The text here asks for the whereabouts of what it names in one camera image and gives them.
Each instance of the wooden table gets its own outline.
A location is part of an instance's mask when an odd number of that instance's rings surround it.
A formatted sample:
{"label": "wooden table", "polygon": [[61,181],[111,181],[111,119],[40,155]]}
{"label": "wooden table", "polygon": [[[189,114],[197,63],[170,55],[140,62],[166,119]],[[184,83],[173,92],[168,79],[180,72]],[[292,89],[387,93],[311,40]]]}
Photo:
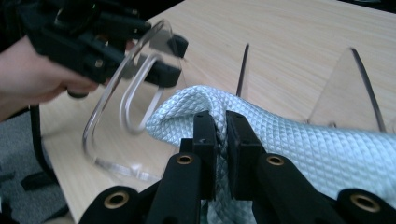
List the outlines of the wooden table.
{"label": "wooden table", "polygon": [[[396,118],[394,14],[335,0],[186,0],[150,21],[160,19],[170,21],[174,32],[190,42],[182,61],[189,86],[205,84],[234,93],[249,43],[248,100],[304,120],[337,60],[353,47],[385,123]],[[120,183],[87,162],[81,149],[84,126],[101,93],[82,101],[62,95],[41,106],[44,146],[76,222],[98,193]],[[137,190],[148,185],[133,183]]]}

